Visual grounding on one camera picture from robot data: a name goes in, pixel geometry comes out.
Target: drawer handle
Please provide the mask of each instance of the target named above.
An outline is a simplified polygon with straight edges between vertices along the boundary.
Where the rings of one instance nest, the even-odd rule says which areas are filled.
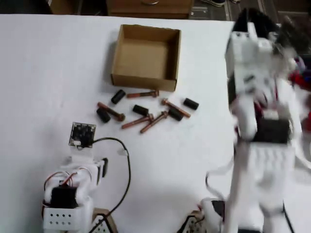
[[[155,2],[144,2],[142,0],[140,0],[140,2],[144,5],[148,5],[148,6],[153,6],[153,5],[156,5],[158,4],[160,1],[155,1]]]

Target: shoe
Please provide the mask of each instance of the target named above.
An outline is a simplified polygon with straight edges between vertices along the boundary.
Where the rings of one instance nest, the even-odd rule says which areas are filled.
[[[225,4],[225,0],[201,0],[207,2],[213,6],[222,7]]]

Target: copper screw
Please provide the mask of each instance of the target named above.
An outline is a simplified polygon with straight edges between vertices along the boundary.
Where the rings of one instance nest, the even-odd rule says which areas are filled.
[[[171,108],[174,108],[174,109],[178,110],[180,113],[182,113],[187,118],[190,118],[190,116],[191,116],[186,111],[182,110],[181,108],[178,108],[175,104],[172,104],[171,102],[169,102],[168,99],[163,99],[161,103],[163,105],[167,105],[167,106],[169,106]]]
[[[140,133],[144,133],[146,132],[148,129],[150,129],[151,127],[153,127],[155,124],[157,124],[160,120],[167,118],[168,116],[168,112],[164,111],[161,113],[161,115],[159,115],[156,119],[154,119],[152,122],[150,122],[149,125],[147,125],[145,128],[143,128]]]
[[[133,93],[133,94],[127,94],[127,98],[136,98],[136,97],[142,97],[142,96],[152,96],[152,97],[158,97],[159,91],[150,91],[150,92],[142,92],[142,93]]]
[[[126,128],[129,128],[131,126],[140,124],[140,123],[145,122],[145,121],[150,121],[151,122],[151,121],[153,121],[153,119],[154,119],[154,115],[153,114],[148,114],[147,116],[139,118],[138,120],[134,120],[134,121],[129,122],[129,123],[125,124],[125,125],[122,125],[121,128],[122,129],[126,129]]]
[[[124,121],[125,115],[123,113],[117,113],[116,111],[112,110],[108,106],[104,105],[102,102],[98,102],[97,106],[100,108],[104,108],[108,113],[115,116],[117,118],[117,121]]]

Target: white robot body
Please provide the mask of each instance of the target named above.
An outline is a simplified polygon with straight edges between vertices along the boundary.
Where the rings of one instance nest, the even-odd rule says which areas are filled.
[[[286,227],[284,190],[302,129],[300,105],[287,82],[295,69],[295,50],[275,42],[274,32],[259,38],[252,22],[246,32],[231,33],[225,58],[229,108],[238,123],[233,176],[223,216],[211,208],[211,199],[201,201],[206,221],[202,232],[279,233]],[[269,131],[277,127],[285,129],[284,135]],[[261,226],[258,216],[252,218],[256,208],[263,216]]]
[[[89,196],[105,175],[107,160],[94,161],[93,158],[74,155],[70,162],[61,166],[58,171],[49,176],[45,182],[43,202],[44,233],[87,233],[92,226],[93,200]],[[56,187],[66,185],[76,187],[74,208],[53,207],[52,191]]]

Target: open cardboard box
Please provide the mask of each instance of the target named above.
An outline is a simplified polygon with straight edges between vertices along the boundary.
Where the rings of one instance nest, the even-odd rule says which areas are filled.
[[[113,85],[174,91],[181,31],[121,25],[111,79]]]

